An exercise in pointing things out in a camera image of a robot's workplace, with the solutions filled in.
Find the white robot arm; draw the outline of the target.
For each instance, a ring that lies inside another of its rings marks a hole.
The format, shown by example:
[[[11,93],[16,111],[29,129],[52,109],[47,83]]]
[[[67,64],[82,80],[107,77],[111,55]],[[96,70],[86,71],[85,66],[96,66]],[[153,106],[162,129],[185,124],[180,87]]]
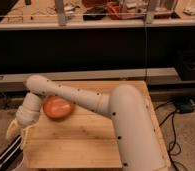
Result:
[[[122,171],[168,171],[156,129],[140,91],[121,84],[105,94],[57,84],[42,75],[31,75],[28,89],[16,117],[8,126],[6,137],[23,137],[38,121],[42,101],[55,95],[112,120],[122,162]]]

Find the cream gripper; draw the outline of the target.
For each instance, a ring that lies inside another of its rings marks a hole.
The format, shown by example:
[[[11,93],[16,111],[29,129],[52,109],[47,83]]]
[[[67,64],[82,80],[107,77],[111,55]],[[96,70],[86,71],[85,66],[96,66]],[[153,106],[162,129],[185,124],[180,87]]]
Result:
[[[13,119],[6,131],[6,139],[12,139],[17,136],[9,146],[0,154],[0,171],[6,171],[9,166],[22,152],[27,144],[27,138],[30,131],[34,128],[34,124],[21,126],[16,119]]]

